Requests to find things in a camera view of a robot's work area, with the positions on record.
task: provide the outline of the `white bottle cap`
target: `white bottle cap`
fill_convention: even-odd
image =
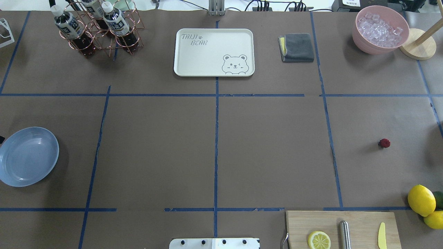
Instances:
[[[54,16],[61,16],[63,15],[64,9],[60,5],[54,5],[51,7],[51,12],[54,14]]]
[[[103,8],[103,10],[104,10],[106,13],[111,13],[112,10],[114,9],[114,7],[112,6],[112,3],[110,3],[110,2],[106,2],[106,1],[104,1],[104,2],[101,4],[101,7]]]

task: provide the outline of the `dark liquid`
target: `dark liquid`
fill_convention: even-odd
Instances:
[[[105,13],[104,18],[109,21],[115,21],[121,14],[121,10],[114,8],[112,12]],[[124,51],[128,53],[137,51],[138,40],[133,32],[125,34],[124,36],[117,36],[117,38],[118,43],[122,46]]]
[[[96,19],[96,20],[95,20],[95,23],[97,23],[97,26],[98,26],[100,29],[102,29],[102,30],[104,30],[104,31],[107,31],[106,35],[107,35],[108,37],[113,37],[113,36],[114,36],[114,35],[111,33],[111,31],[109,31],[109,27],[108,27],[108,25],[106,24],[106,22],[105,22],[103,19]]]
[[[64,12],[61,16],[56,16],[54,18],[56,24],[66,23],[70,17],[69,12]],[[83,31],[83,34],[78,38],[70,40],[70,42],[74,43],[75,46],[79,49],[79,51],[86,56],[87,58],[91,57],[95,53],[95,45],[92,42],[92,38],[87,36]]]
[[[133,33],[129,33],[125,36],[118,36],[118,42],[124,51],[128,53],[134,53],[138,48],[138,40]]]
[[[83,33],[79,38],[71,40],[80,52],[87,58],[91,57],[95,53],[95,45],[92,42],[92,38]]]

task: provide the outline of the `wooden cutting board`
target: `wooden cutting board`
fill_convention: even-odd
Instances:
[[[352,249],[378,249],[378,228],[386,225],[388,249],[401,249],[395,215],[392,212],[286,211],[286,225],[291,249],[309,249],[307,238],[323,231],[331,239],[331,249],[342,249],[339,222],[349,224]]]

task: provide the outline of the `yellow knife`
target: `yellow knife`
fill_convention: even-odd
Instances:
[[[380,249],[387,249],[386,248],[386,230],[385,230],[385,223],[382,222],[380,224],[380,228],[378,229],[378,247]]]

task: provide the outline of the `plastic bottle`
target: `plastic bottle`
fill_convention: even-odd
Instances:
[[[101,8],[100,0],[82,0],[82,4],[85,6],[89,14],[95,19],[95,22],[100,29],[109,29],[108,25],[103,20],[103,15],[105,12]]]
[[[64,11],[58,5],[52,6],[51,12],[54,14],[55,25],[68,40],[77,46],[84,56],[90,57],[95,53],[95,45],[92,42],[92,38],[86,35],[84,27],[78,24],[71,13]]]
[[[128,53],[137,51],[138,40],[120,9],[114,8],[110,2],[103,2],[101,7],[105,11],[103,19],[117,36],[120,45]]]

